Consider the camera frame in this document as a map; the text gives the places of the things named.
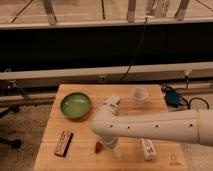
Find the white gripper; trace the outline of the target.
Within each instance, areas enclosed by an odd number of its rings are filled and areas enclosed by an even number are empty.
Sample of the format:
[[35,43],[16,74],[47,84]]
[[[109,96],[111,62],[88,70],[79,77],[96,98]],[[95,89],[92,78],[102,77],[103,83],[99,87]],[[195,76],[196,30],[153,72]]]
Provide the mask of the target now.
[[104,146],[108,148],[113,148],[113,153],[117,159],[122,158],[122,148],[119,144],[116,144],[118,141],[117,137],[114,136],[101,136],[101,142]]

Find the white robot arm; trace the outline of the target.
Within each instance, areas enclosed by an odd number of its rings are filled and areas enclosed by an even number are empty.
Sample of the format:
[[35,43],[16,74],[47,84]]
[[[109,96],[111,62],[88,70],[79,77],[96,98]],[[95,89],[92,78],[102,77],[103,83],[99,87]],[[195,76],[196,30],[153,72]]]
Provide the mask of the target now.
[[113,147],[119,137],[213,146],[213,110],[117,116],[109,109],[101,109],[91,130],[108,147]]

